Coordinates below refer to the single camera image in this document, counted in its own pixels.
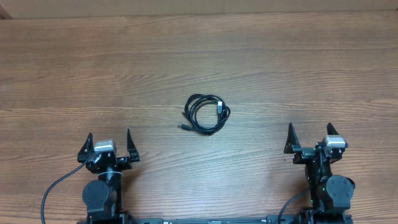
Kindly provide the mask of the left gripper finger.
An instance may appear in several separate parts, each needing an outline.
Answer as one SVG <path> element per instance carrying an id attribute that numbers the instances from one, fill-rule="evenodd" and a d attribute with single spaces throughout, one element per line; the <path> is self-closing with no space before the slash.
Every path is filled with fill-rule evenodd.
<path id="1" fill-rule="evenodd" d="M 88 134 L 88 137 L 85 141 L 85 143 L 83 144 L 83 146 L 81 147 L 77 158 L 78 159 L 87 159 L 90 155 L 90 153 L 93 151 L 94 147 L 93 147 L 93 135 L 92 133 Z"/>
<path id="2" fill-rule="evenodd" d="M 130 129 L 127 128 L 127 152 L 129 153 L 129 160 L 131 162 L 139 162 L 139 153 L 132 140 Z"/>

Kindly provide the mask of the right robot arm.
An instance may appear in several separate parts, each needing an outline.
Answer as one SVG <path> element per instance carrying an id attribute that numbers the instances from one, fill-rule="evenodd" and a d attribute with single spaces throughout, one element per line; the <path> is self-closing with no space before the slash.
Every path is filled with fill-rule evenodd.
<path id="1" fill-rule="evenodd" d="M 294 164 L 305 166 L 308 189 L 292 197 L 281 208 L 277 222 L 286 223 L 352 223 L 352 218 L 345 215 L 351 208 L 351 199 L 355 182 L 342 175 L 334 175 L 331 165 L 343 158 L 348 143 L 338 134 L 331 123 L 326 126 L 327 135 L 313 147 L 302 147 L 294 125 L 289 124 L 285 154 L 293 154 Z M 302 208 L 291 218 L 283 217 L 288 205 L 298 198 L 309 194 L 311 206 Z"/>

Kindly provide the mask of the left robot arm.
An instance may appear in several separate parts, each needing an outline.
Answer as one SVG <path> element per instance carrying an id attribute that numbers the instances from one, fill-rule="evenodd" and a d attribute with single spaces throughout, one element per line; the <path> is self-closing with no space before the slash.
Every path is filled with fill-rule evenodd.
<path id="1" fill-rule="evenodd" d="M 97 175 L 97 179 L 86 184 L 82 191 L 87 223 L 136 222 L 131 213 L 123 209 L 123 171 L 132 169 L 140 156 L 130 130 L 127 130 L 126 139 L 128 155 L 118 157 L 112 139 L 93 142 L 93 135 L 89 134 L 77 155 L 77 161 Z"/>

